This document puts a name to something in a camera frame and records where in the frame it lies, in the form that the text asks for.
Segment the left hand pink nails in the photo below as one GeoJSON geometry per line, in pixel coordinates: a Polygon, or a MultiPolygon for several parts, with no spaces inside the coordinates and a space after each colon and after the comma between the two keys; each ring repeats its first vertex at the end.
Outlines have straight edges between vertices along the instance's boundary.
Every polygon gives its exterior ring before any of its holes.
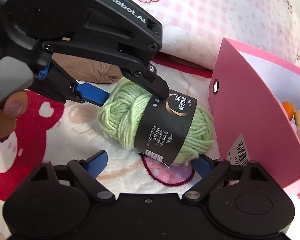
{"type": "Polygon", "coordinates": [[[27,109],[28,97],[25,91],[12,94],[0,109],[0,140],[8,137],[16,127],[17,117],[27,109]]]}

